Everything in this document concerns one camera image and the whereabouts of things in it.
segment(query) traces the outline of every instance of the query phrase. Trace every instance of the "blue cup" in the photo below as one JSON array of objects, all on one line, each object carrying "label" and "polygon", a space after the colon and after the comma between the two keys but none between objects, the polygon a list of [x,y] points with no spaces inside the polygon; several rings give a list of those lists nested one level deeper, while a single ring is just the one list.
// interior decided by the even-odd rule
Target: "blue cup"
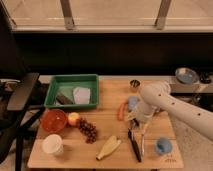
[{"label": "blue cup", "polygon": [[131,112],[134,109],[134,107],[136,106],[138,101],[139,101],[138,97],[129,96],[129,98],[128,98],[128,110],[129,110],[129,112]]},{"label": "blue cup", "polygon": [[170,153],[172,148],[172,143],[167,138],[159,138],[155,144],[155,150],[159,155]]}]

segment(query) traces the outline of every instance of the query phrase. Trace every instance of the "banana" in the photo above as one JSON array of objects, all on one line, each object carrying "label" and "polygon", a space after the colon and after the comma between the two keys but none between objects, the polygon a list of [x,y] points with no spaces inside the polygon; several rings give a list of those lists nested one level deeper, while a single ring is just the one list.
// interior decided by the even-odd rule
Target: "banana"
[{"label": "banana", "polygon": [[116,148],[121,144],[121,140],[118,140],[115,135],[109,137],[101,148],[100,153],[97,155],[96,159],[101,160],[103,157],[110,155]]}]

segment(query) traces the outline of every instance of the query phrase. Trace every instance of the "white cup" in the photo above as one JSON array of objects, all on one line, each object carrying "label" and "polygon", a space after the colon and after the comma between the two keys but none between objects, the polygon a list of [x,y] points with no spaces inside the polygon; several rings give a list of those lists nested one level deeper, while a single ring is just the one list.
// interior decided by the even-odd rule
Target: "white cup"
[{"label": "white cup", "polygon": [[58,156],[63,154],[63,141],[57,134],[47,136],[42,143],[42,150],[47,154]]}]

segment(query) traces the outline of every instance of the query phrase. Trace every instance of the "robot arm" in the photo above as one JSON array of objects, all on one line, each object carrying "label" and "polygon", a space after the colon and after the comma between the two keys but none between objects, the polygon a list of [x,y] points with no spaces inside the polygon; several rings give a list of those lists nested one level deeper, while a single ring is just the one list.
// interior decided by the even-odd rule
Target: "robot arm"
[{"label": "robot arm", "polygon": [[146,122],[159,107],[213,141],[213,113],[172,97],[167,82],[147,84],[139,93],[141,101],[133,113],[140,113],[137,119],[141,122]]}]

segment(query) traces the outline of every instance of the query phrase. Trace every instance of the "green tray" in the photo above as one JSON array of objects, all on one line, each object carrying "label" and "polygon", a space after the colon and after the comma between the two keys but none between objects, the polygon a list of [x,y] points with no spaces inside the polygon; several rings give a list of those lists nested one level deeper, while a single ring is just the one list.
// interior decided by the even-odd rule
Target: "green tray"
[{"label": "green tray", "polygon": [[[72,90],[75,87],[90,89],[89,104],[66,104],[57,103],[56,95],[60,92],[70,100],[73,100]],[[50,85],[45,98],[44,106],[61,109],[89,109],[96,108],[99,102],[99,81],[96,74],[81,75],[55,75],[50,81]]]}]

